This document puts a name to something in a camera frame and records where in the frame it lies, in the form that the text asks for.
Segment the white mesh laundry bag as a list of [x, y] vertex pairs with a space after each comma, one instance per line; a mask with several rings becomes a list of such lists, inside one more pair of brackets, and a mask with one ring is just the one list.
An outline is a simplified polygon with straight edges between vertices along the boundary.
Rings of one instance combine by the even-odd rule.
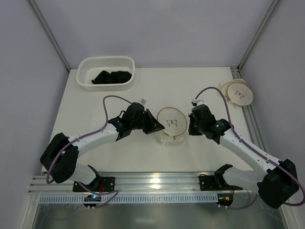
[[155, 140], [162, 147], [178, 147], [184, 141], [188, 123], [186, 116], [177, 108], [164, 107], [157, 114], [157, 121], [164, 129], [157, 132]]

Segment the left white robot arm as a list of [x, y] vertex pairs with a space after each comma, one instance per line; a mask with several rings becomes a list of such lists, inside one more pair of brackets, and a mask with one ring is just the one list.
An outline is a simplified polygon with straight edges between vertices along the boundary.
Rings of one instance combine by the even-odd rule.
[[163, 129], [164, 126], [142, 104], [131, 103], [95, 131], [75, 137], [56, 134], [40, 157], [40, 163], [54, 182], [73, 180], [84, 190], [96, 191], [103, 178], [92, 166], [78, 164], [80, 156], [106, 143], [119, 141], [133, 130], [142, 130], [149, 135]]

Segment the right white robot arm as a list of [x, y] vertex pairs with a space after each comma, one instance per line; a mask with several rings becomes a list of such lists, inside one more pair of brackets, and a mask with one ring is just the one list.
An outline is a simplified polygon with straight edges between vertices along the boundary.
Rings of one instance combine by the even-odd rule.
[[223, 165], [214, 172], [219, 188], [231, 186], [250, 190], [274, 209], [299, 190], [296, 167], [291, 160], [281, 161], [243, 139], [227, 120], [216, 120], [207, 105], [195, 103], [189, 118], [189, 135], [204, 135], [252, 168], [252, 171], [243, 171], [230, 164]]

